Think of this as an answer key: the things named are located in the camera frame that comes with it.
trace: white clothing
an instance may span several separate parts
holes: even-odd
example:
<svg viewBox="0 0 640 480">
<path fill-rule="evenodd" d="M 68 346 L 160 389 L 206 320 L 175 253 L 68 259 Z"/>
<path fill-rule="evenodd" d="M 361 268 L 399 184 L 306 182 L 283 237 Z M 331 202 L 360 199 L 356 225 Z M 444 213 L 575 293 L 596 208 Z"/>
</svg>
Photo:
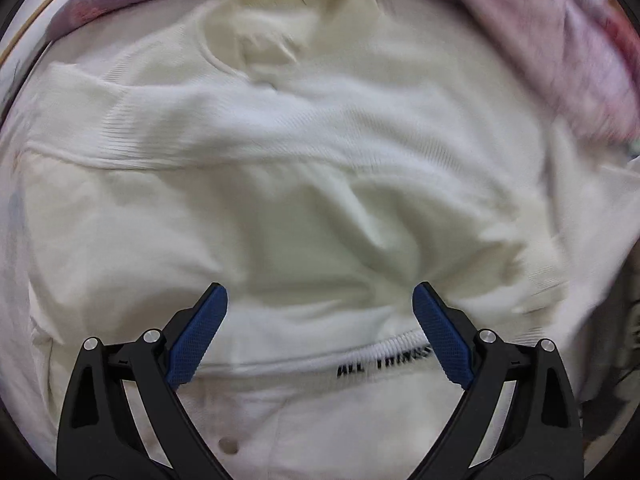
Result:
<svg viewBox="0 0 640 480">
<path fill-rule="evenodd" d="M 282 19 L 295 63 L 259 33 L 251 62 L 221 46 L 248 20 L 221 0 L 101 76 L 44 75 L 20 170 L 53 413 L 87 336 L 136 338 L 213 281 L 230 307 L 201 370 L 223 374 L 415 338 L 423 280 L 484 325 L 561 299 L 551 119 L 488 41 L 429 0 L 420 29 L 375 0 L 284 1 L 313 7 Z"/>
</svg>

